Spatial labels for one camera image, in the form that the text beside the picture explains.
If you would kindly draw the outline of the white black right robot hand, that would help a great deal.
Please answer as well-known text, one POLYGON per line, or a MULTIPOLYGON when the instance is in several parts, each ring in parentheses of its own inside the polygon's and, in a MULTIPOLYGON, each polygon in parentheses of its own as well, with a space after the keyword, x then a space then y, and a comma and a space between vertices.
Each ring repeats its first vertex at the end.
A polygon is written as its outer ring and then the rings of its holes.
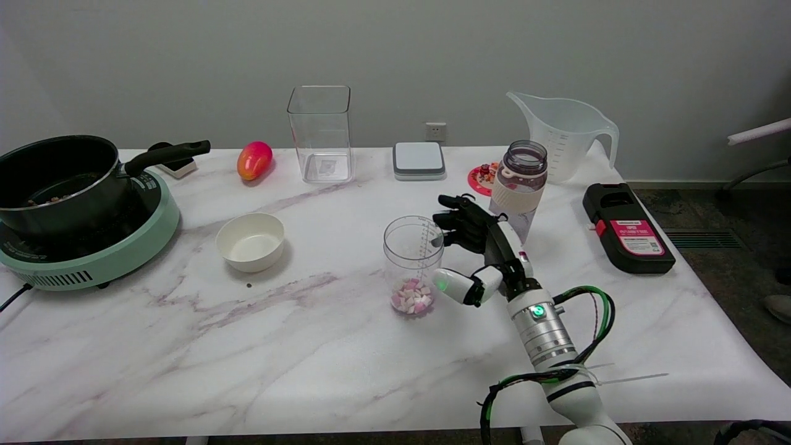
POLYGON ((437 290, 464 306, 480 307, 497 294, 511 301, 541 288, 523 243, 504 213, 492 214, 469 194, 439 195, 438 203, 446 210, 432 216, 442 234, 431 245, 460 246, 482 255, 484 265, 471 275, 436 269, 431 281, 437 290))

